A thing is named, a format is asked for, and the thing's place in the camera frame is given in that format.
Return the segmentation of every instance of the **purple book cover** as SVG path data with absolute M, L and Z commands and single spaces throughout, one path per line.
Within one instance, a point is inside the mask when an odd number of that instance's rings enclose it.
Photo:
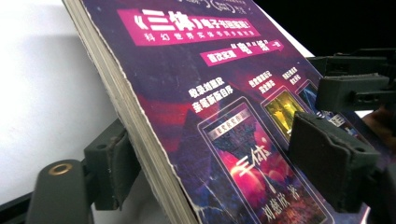
M 285 156 L 320 75 L 250 0 L 82 0 L 203 223 L 351 223 Z

